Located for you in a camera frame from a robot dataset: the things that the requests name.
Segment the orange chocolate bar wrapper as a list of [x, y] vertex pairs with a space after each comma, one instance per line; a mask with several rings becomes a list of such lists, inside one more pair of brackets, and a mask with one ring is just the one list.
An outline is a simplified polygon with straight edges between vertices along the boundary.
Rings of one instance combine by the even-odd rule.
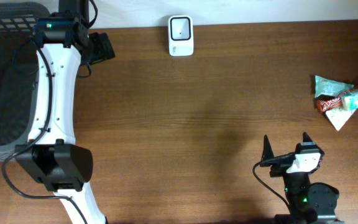
[[324, 113], [324, 112], [331, 110], [333, 108], [340, 107], [340, 106], [342, 106], [341, 97], [344, 96], [345, 94], [352, 93], [356, 90], [358, 90], [358, 85], [355, 88], [341, 92], [337, 97], [335, 97], [333, 99], [318, 100], [316, 102], [316, 107], [320, 113]]

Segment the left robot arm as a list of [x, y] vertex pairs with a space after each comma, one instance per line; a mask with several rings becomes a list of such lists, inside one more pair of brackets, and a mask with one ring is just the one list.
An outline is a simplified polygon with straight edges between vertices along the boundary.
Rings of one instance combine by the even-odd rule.
[[107, 223], [94, 197], [90, 180], [93, 155], [77, 146], [73, 105], [78, 69], [115, 57], [108, 35], [88, 31], [94, 1], [60, 1], [58, 11], [40, 18], [30, 38], [37, 51], [38, 76], [35, 113], [25, 144], [2, 164], [15, 159], [50, 195], [38, 200], [60, 200], [72, 223]]

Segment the small green tissue pack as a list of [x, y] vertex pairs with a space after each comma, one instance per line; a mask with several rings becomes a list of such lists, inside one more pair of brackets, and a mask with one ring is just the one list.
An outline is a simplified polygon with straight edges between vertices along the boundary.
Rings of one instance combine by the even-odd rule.
[[347, 111], [358, 109], [358, 89], [341, 96], [343, 108]]

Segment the teal snack packet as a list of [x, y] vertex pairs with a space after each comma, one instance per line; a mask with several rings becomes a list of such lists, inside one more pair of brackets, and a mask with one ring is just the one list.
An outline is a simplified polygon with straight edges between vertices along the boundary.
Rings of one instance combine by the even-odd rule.
[[318, 98], [324, 96], [338, 96], [340, 93], [352, 89], [352, 84], [328, 80], [321, 76], [315, 76], [315, 94], [314, 97]]

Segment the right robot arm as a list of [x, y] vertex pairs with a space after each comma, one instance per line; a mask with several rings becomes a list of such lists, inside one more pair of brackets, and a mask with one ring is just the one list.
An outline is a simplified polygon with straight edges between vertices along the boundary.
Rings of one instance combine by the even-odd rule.
[[[255, 178], [269, 191], [280, 198], [287, 207], [288, 214], [277, 214], [273, 223], [341, 223], [335, 209], [339, 199], [337, 188], [322, 183], [310, 182], [310, 175], [320, 168], [324, 151], [303, 133], [302, 142], [294, 152], [275, 156], [268, 136], [264, 136], [264, 146], [260, 162], [252, 168]], [[256, 174], [257, 167], [269, 167], [271, 177], [281, 177], [284, 183], [285, 196], [264, 183]]]

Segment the white bamboo print tube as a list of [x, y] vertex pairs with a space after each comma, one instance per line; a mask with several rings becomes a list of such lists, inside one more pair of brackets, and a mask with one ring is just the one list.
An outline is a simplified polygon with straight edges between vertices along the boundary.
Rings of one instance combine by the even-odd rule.
[[356, 110], [347, 111], [343, 108], [343, 105], [337, 108], [333, 108], [326, 112], [326, 116], [334, 128], [339, 131], [349, 118], [354, 114]]

